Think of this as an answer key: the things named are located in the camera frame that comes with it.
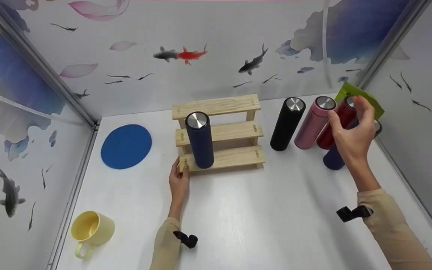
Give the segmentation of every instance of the red thermos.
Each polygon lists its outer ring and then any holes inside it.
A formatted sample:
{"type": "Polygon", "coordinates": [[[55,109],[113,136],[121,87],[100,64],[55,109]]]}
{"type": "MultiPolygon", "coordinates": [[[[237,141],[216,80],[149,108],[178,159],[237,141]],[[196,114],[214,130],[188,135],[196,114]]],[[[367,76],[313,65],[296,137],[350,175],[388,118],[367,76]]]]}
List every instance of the red thermos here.
{"type": "MultiPolygon", "coordinates": [[[[343,102],[334,110],[341,120],[341,126],[344,129],[348,128],[350,124],[356,119],[356,108],[354,107],[354,97],[348,96],[343,99],[343,102]]],[[[334,145],[335,140],[333,138],[333,129],[328,123],[322,130],[321,134],[316,140],[316,143],[322,149],[330,149],[334,145]]]]}

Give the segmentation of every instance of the sleeve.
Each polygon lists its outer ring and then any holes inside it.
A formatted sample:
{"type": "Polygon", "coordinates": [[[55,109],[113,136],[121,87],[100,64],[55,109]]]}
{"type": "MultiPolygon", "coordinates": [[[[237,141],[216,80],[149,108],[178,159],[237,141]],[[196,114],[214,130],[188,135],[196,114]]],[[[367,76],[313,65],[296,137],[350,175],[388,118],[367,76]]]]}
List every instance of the sleeve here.
{"type": "Polygon", "coordinates": [[[432,270],[432,258],[406,223],[394,198],[383,189],[358,193],[358,205],[373,210],[363,219],[392,270],[432,270]]]}
{"type": "Polygon", "coordinates": [[[179,258],[180,243],[173,231],[181,229],[180,222],[168,217],[159,228],[154,241],[153,260],[149,270],[174,270],[179,258]]]}

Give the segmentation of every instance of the pink petal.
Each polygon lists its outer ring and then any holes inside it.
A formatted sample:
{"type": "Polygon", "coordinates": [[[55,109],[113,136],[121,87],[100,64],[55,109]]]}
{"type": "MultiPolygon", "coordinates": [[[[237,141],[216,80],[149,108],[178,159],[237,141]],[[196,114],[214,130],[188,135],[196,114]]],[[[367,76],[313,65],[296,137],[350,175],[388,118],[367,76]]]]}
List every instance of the pink petal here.
{"type": "Polygon", "coordinates": [[[396,60],[409,60],[411,59],[406,53],[404,53],[403,48],[401,48],[401,46],[398,46],[393,54],[391,55],[392,59],[396,59],[396,60]]]}
{"type": "Polygon", "coordinates": [[[115,50],[115,51],[125,51],[134,45],[136,45],[135,42],[122,40],[122,41],[118,41],[118,42],[114,43],[113,45],[111,45],[111,48],[109,48],[109,49],[115,50]]]}
{"type": "Polygon", "coordinates": [[[124,0],[116,0],[116,9],[120,10],[121,4],[123,3],[124,0]]]}
{"type": "Polygon", "coordinates": [[[70,5],[77,13],[88,19],[104,22],[112,20],[123,14],[129,6],[129,0],[121,0],[121,4],[125,2],[127,5],[123,11],[118,11],[118,2],[116,5],[110,7],[101,6],[88,1],[75,1],[69,3],[68,5],[70,5]]]}
{"type": "Polygon", "coordinates": [[[78,65],[70,65],[63,69],[60,76],[66,77],[66,78],[79,78],[86,75],[89,75],[91,72],[93,72],[98,64],[78,64],[78,65]]]}

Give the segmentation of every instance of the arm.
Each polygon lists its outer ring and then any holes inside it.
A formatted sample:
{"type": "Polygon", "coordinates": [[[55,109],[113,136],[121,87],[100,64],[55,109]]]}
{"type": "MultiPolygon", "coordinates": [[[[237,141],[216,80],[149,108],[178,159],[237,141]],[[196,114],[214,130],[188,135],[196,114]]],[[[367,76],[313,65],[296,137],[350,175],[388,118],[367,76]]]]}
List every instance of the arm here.
{"type": "Polygon", "coordinates": [[[172,196],[171,206],[168,218],[156,234],[150,270],[174,270],[178,263],[181,242],[175,237],[173,231],[181,230],[182,209],[189,191],[189,169],[186,165],[183,173],[180,173],[179,158],[171,168],[169,186],[172,196]]]}
{"type": "Polygon", "coordinates": [[[393,270],[432,270],[432,259],[406,223],[394,198],[372,173],[367,154],[374,137],[374,108],[363,97],[355,98],[360,124],[344,130],[335,112],[329,115],[338,151],[358,188],[358,205],[373,210],[363,219],[393,270]]]}

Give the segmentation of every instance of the white table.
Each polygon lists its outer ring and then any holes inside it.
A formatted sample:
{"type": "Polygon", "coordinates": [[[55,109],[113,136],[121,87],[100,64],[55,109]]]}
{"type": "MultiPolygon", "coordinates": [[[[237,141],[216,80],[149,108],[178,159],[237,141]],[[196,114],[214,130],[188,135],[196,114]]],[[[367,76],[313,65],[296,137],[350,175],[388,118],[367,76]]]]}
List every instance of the white table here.
{"type": "MultiPolygon", "coordinates": [[[[315,96],[303,97],[309,105],[315,96]]],[[[356,207],[356,187],[346,168],[326,169],[325,151],[301,150],[292,142],[276,152],[269,140],[283,99],[261,101],[256,120],[262,169],[208,171],[191,176],[182,230],[199,238],[193,250],[181,247],[181,270],[389,270],[379,246],[361,219],[343,223],[336,211],[356,207]]],[[[245,116],[211,117],[211,123],[244,121],[245,116]]],[[[171,111],[104,117],[94,144],[73,219],[86,210],[115,221],[113,238],[86,261],[74,256],[67,235],[59,270],[149,269],[154,237],[168,215],[170,166],[178,155],[171,111]],[[101,145],[115,128],[137,123],[151,133],[148,156],[130,169],[110,169],[101,145]]],[[[432,228],[377,144],[369,161],[380,184],[392,194],[408,223],[432,256],[432,228]]]]}

